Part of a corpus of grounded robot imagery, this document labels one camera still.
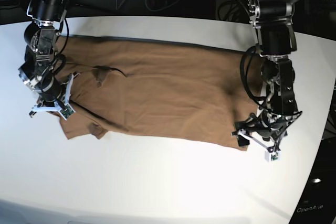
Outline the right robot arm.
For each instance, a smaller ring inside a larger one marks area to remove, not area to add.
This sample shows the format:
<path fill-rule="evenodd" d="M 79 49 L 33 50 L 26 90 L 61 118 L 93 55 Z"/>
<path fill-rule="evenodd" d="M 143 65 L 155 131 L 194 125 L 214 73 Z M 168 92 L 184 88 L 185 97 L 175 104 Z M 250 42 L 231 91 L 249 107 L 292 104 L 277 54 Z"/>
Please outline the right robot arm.
<path fill-rule="evenodd" d="M 65 21 L 70 0 L 30 0 L 24 40 L 27 44 L 25 62 L 19 68 L 23 84 L 38 95 L 29 115 L 38 112 L 58 113 L 67 120 L 75 110 L 70 105 L 70 89 L 75 78 L 71 73 L 66 81 L 59 82 L 57 74 L 66 64 L 65 56 L 57 48 L 57 40 Z"/>

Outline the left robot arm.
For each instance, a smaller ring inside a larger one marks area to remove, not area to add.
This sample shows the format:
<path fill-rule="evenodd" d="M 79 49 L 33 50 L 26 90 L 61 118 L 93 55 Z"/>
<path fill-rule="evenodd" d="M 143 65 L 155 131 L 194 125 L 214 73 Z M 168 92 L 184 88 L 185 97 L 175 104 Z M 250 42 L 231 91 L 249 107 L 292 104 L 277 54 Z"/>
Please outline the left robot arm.
<path fill-rule="evenodd" d="M 280 156 L 280 143 L 287 129 L 301 115 L 298 110 L 293 84 L 295 71 L 289 55 L 297 50 L 292 27 L 295 7 L 281 0 L 239 0 L 254 29 L 255 45 L 242 56 L 240 78 L 248 97 L 258 106 L 259 114 L 251 113 L 244 121 L 234 124 L 232 135 L 240 147 L 254 141 L 265 150 L 268 161 Z M 248 85 L 248 71 L 254 58 L 261 57 L 261 78 L 264 96 L 256 96 Z"/>

